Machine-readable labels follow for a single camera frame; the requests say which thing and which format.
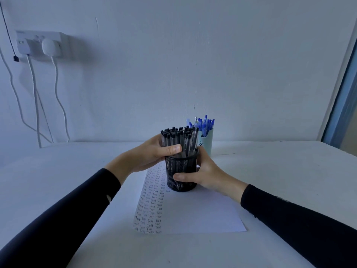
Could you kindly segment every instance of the person's right hand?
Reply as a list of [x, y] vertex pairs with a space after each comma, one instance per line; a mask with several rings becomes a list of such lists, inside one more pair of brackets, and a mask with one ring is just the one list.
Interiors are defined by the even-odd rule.
[[197, 158], [197, 164], [200, 166], [199, 171], [195, 173], [175, 173], [173, 178], [178, 181], [200, 184], [240, 202], [248, 184], [235, 179], [220, 169], [202, 146], [199, 146], [198, 149], [200, 151]]

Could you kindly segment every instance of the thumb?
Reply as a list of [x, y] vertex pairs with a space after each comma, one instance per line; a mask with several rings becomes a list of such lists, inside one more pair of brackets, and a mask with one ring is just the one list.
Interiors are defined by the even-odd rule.
[[173, 179], [183, 182], [199, 183], [199, 173], [175, 173]]
[[164, 157], [164, 156], [169, 156], [169, 155], [174, 155], [176, 153], [181, 152], [181, 145], [177, 144], [174, 146], [164, 146], [164, 147], [160, 147], [157, 150], [157, 157]]

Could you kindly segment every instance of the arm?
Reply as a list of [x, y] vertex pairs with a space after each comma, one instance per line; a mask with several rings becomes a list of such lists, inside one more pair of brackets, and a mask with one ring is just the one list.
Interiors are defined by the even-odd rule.
[[0, 250], [0, 267], [67, 266], [127, 176], [181, 151], [160, 141], [154, 136], [119, 155], [47, 209]]
[[200, 148], [200, 170], [176, 173], [231, 197], [316, 267], [354, 267], [357, 230], [330, 217], [275, 197], [222, 171]]

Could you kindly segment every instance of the white sheet of paper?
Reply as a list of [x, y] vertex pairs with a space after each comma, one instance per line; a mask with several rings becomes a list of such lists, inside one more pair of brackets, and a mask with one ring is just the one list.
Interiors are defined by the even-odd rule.
[[147, 171], [134, 217], [134, 229], [147, 234], [245, 231], [237, 203], [197, 185], [189, 192], [167, 187], [165, 162]]

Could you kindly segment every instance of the pen holder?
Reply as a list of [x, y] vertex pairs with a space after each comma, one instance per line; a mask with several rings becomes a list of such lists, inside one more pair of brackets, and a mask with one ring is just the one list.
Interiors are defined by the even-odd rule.
[[211, 150], [212, 150], [213, 130], [214, 129], [208, 131], [206, 137], [202, 137], [202, 131], [199, 131], [199, 140], [197, 143], [198, 146], [203, 146], [205, 148], [209, 156], [211, 156]]
[[196, 183], [192, 182], [182, 182], [173, 179], [175, 173], [186, 172], [192, 173], [196, 172], [196, 159], [198, 156], [198, 151], [190, 157], [185, 158], [175, 158], [175, 157], [165, 157], [166, 162], [166, 175], [167, 175], [167, 186], [176, 192], [187, 192], [196, 187]]

